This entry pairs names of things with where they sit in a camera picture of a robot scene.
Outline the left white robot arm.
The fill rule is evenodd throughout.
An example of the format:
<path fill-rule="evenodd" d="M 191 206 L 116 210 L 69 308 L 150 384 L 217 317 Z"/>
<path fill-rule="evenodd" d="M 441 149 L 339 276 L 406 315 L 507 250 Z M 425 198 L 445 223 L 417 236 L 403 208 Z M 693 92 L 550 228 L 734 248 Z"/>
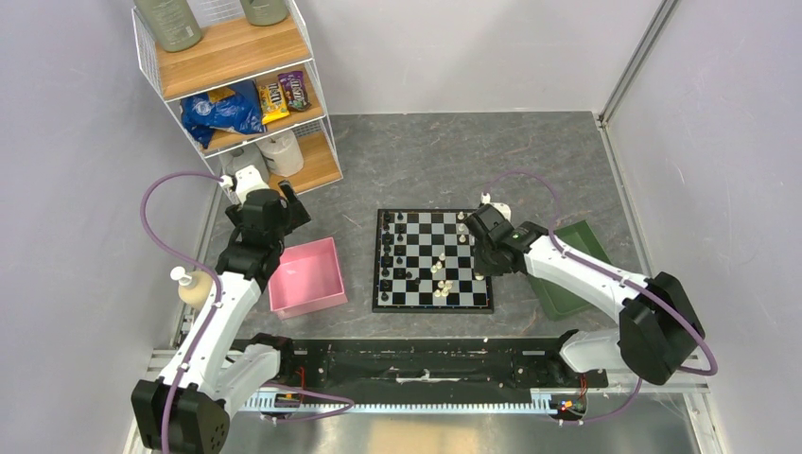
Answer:
<path fill-rule="evenodd" d="M 266 382 L 290 383 L 297 362 L 281 351 L 288 342 L 269 337 L 225 362 L 235 335 L 280 265 L 285 238 L 310 221 L 292 184 L 270 188 L 258 176 L 239 172 L 217 177 L 238 199 L 227 210 L 235 230 L 214 268 L 196 266 L 212 279 L 195 324 L 154 380 L 141 379 L 131 393 L 134 419 L 144 447 L 163 453 L 218 453 L 233 416 Z"/>

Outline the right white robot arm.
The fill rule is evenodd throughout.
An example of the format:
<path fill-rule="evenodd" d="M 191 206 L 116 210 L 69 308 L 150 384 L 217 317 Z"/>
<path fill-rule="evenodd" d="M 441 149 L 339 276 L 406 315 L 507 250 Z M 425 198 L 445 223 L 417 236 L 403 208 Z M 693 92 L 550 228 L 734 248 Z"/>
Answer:
<path fill-rule="evenodd" d="M 502 203 L 481 204 L 464 224 L 475 239 L 478 274 L 525 273 L 568 290 L 616 323 L 614 329 L 567 336 L 546 361 L 556 386 L 571 386 L 593 370 L 622 368 L 663 385 L 696 349 L 708 349 L 704 328 L 674 276 L 625 271 L 569 246 L 545 227 L 513 226 Z"/>

